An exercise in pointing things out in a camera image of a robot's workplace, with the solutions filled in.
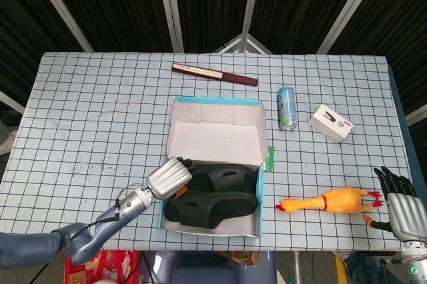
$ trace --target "black grid line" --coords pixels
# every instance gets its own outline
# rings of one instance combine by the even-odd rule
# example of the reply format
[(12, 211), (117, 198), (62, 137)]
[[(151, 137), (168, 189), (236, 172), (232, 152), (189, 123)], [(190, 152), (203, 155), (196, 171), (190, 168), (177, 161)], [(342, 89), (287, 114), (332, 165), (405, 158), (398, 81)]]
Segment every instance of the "black grid line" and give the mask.
[[(171, 72), (172, 63), (257, 77), (257, 87)], [(277, 92), (292, 86), (298, 128), (278, 126)], [(208, 237), (157, 229), (160, 203), (112, 237), (106, 249), (398, 249), (392, 235), (359, 215), (318, 210), (290, 214), (274, 205), (333, 187), (378, 190), (372, 168), (408, 175), (385, 58), (331, 55), (46, 53), (0, 186), (0, 231), (51, 231), (90, 222), (121, 187), (166, 159), (175, 96), (259, 99), (266, 137), (276, 148), (266, 173), (261, 239)], [(321, 103), (354, 123), (340, 144), (306, 121)], [(388, 220), (386, 209), (368, 214)]]

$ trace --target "product box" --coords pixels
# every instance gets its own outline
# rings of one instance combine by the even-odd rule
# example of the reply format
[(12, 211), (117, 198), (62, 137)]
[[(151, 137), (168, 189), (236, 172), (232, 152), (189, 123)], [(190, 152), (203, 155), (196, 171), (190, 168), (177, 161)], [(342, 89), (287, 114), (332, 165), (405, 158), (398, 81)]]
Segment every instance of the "product box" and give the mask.
[(196, 235), (261, 236), (264, 170), (268, 155), (266, 112), (258, 100), (177, 97), (171, 114), (167, 156), (196, 164), (233, 163), (258, 170), (257, 210), (247, 216), (224, 219), (215, 229), (168, 221), (161, 210), (159, 227)]
[(352, 130), (353, 124), (322, 104), (308, 123), (324, 135), (339, 143)]

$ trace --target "black slipper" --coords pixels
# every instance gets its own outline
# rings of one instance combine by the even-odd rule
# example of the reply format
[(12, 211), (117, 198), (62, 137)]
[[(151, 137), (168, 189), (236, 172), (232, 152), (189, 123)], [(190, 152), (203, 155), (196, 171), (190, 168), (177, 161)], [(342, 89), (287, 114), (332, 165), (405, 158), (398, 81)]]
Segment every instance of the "black slipper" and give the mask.
[(243, 165), (197, 165), (187, 183), (189, 191), (255, 193), (257, 172)]
[(182, 225), (216, 228), (224, 219), (252, 214), (258, 207), (254, 194), (243, 192), (187, 192), (167, 200), (167, 220)]

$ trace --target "red bag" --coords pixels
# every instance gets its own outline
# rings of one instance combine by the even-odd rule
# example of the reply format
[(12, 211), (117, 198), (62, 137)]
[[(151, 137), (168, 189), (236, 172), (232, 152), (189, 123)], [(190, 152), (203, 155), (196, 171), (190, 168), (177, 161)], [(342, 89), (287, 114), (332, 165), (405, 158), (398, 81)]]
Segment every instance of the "red bag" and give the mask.
[[(139, 268), (140, 251), (99, 251), (89, 262), (74, 265), (67, 257), (64, 284), (92, 284), (100, 279), (111, 279), (119, 284), (136, 268)], [(139, 269), (126, 284), (139, 284)]]

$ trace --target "silver robotic hand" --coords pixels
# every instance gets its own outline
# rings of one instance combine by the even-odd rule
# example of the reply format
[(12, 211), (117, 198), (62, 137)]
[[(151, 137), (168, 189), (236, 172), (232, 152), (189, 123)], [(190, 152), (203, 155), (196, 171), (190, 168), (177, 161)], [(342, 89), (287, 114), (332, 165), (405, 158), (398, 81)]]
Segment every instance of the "silver robotic hand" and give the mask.
[[(72, 263), (88, 262), (102, 245), (130, 221), (152, 205), (154, 199), (167, 199), (190, 179), (190, 160), (175, 157), (150, 174), (147, 188), (140, 187), (101, 214), (95, 222), (74, 223), (52, 233), (8, 234), (0, 232), (0, 268), (50, 262), (61, 250), (67, 250)], [(93, 236), (89, 227), (97, 225)]]
[(393, 232), (403, 242), (402, 260), (390, 261), (407, 263), (411, 283), (427, 283), (426, 208), (409, 179), (393, 174), (387, 167), (375, 168), (374, 172), (380, 179), (390, 222), (377, 222), (367, 215), (364, 220), (373, 228)]

